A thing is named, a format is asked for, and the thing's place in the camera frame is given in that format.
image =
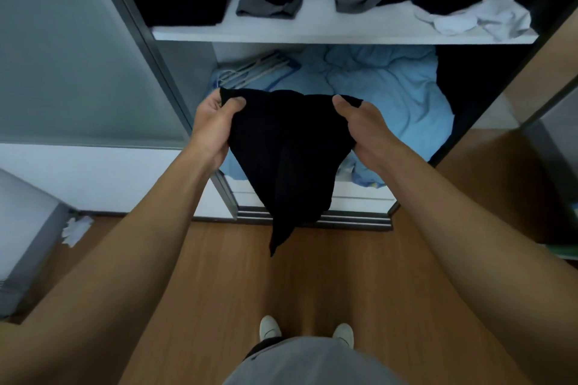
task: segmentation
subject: person's right shoe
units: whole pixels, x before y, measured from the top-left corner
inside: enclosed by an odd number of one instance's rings
[[[333,332],[333,337],[350,349],[353,348],[353,329],[347,323],[341,323]]]
[[[265,315],[259,324],[259,340],[263,341],[267,338],[280,336],[281,329],[279,329],[279,325],[277,324],[277,321],[275,321],[275,318],[271,315]]]

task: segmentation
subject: blue bedding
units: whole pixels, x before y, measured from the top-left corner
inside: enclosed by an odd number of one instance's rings
[[[246,88],[265,90],[274,85],[272,91],[348,94],[369,101],[379,109],[390,130],[424,160],[429,160],[452,133],[454,115],[436,84],[434,46],[309,45],[288,56],[301,64],[299,70],[289,76],[287,70],[272,72]],[[225,69],[217,69],[213,80]],[[360,186],[384,185],[353,152],[342,166],[353,166],[353,182]],[[221,170],[234,179],[247,179],[230,151]]]

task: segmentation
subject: person's right thumb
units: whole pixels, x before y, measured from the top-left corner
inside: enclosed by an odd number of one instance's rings
[[[349,120],[351,114],[356,110],[354,106],[352,106],[338,94],[332,98],[332,101],[333,106],[335,107],[335,111],[347,120]]]
[[[241,111],[246,104],[247,100],[244,97],[236,96],[234,98],[229,99],[225,103],[225,105],[222,106],[221,110],[226,115],[232,117],[237,111]]]

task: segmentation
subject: black pants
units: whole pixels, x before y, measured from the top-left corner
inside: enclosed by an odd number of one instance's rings
[[[263,341],[261,341],[259,344],[254,346],[251,349],[251,351],[247,354],[247,356],[245,356],[245,359],[247,359],[249,356],[253,356],[255,353],[258,353],[258,352],[262,351],[263,349],[266,349],[267,347],[274,346],[275,344],[278,344],[281,341],[284,341],[286,339],[287,338],[285,338],[285,337],[266,338]]]

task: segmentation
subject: person's left arm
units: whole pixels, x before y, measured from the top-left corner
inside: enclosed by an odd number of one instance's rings
[[[187,147],[0,347],[0,383],[51,383],[101,352],[136,345],[169,282],[203,189],[227,154],[231,119],[244,104],[233,98],[221,107],[215,90],[199,105]]]

